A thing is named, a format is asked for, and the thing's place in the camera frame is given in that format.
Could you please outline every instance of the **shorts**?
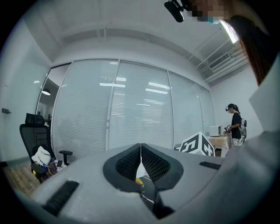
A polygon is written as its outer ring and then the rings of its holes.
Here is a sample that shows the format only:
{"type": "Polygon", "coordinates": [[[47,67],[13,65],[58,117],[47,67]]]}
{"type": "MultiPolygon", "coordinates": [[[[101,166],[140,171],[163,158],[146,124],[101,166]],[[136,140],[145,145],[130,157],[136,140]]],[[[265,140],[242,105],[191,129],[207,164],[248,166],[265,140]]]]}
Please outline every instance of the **shorts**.
{"type": "Polygon", "coordinates": [[[242,145],[242,138],[233,138],[232,139],[232,146],[241,146],[242,145]]]}

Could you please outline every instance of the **air vent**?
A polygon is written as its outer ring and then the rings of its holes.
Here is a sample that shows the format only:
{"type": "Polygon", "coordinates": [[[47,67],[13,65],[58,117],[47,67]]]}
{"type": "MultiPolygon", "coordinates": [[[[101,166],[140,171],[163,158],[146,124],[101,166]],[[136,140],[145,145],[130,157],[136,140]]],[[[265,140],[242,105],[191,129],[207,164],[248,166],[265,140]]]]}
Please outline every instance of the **air vent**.
{"type": "Polygon", "coordinates": [[[217,59],[216,61],[214,61],[212,64],[209,65],[209,68],[211,70],[215,69],[216,67],[218,67],[221,63],[229,60],[231,58],[229,53],[226,53],[225,55],[223,55],[222,57],[220,57],[219,59],[217,59]]]}

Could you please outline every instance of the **white table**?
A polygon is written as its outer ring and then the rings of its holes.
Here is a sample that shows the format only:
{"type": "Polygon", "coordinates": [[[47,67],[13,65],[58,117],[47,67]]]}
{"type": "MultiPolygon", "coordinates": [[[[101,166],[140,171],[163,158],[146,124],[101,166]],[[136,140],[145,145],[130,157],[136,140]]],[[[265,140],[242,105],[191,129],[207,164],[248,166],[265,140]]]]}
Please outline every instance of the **white table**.
{"type": "Polygon", "coordinates": [[[218,136],[218,137],[212,137],[207,136],[206,137],[210,143],[214,146],[214,148],[219,148],[222,150],[220,156],[225,157],[228,153],[228,150],[231,148],[231,136],[218,136]]]}

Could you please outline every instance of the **ponytail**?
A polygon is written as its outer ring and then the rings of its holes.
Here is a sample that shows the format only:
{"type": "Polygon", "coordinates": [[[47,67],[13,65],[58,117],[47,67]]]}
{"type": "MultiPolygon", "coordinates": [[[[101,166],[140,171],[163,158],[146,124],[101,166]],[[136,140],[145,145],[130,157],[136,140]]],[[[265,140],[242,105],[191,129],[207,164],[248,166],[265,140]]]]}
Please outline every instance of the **ponytail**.
{"type": "Polygon", "coordinates": [[[238,106],[237,105],[234,105],[235,106],[235,110],[239,113],[240,115],[240,112],[239,112],[239,109],[238,109],[238,106]]]}

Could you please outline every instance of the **backpack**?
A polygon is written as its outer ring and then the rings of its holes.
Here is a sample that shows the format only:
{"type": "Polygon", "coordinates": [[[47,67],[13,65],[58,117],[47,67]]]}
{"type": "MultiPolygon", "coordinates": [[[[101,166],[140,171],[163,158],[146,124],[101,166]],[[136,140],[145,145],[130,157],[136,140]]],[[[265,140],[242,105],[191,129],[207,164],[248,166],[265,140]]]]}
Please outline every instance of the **backpack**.
{"type": "Polygon", "coordinates": [[[240,118],[241,118],[241,124],[240,124],[240,127],[239,127],[239,131],[240,131],[240,134],[246,138],[246,136],[247,136],[247,129],[246,129],[247,121],[244,120],[241,116],[240,116],[240,118]]]}

